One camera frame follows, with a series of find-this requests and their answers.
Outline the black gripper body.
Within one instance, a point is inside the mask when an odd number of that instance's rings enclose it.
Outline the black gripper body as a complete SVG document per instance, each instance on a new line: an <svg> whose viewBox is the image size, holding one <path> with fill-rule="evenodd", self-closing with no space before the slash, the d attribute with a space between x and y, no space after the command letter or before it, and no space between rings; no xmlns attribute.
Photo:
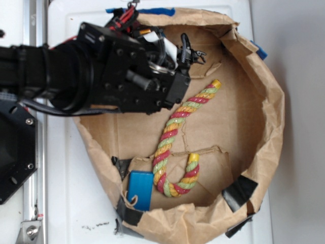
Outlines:
<svg viewBox="0 0 325 244"><path fill-rule="evenodd" d="M204 52L192 49L187 34L180 39L176 46L155 26L123 33L82 23L77 41L92 57L91 104L152 114L181 103L191 65L206 60Z"/></svg>

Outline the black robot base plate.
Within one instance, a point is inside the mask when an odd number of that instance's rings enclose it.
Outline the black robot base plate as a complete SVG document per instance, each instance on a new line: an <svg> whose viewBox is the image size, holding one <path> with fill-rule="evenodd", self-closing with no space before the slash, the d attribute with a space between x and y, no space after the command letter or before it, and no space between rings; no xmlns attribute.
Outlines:
<svg viewBox="0 0 325 244"><path fill-rule="evenodd" d="M1 100L1 205L36 171L36 125L24 107Z"/></svg>

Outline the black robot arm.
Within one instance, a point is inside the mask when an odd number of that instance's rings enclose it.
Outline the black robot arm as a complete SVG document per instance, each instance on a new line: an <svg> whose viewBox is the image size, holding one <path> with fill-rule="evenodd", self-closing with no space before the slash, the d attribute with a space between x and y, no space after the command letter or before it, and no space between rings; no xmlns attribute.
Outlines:
<svg viewBox="0 0 325 244"><path fill-rule="evenodd" d="M157 27L130 33L82 23L76 38L47 46L1 48L1 99L57 116L172 109L204 64L186 34L180 47Z"/></svg>

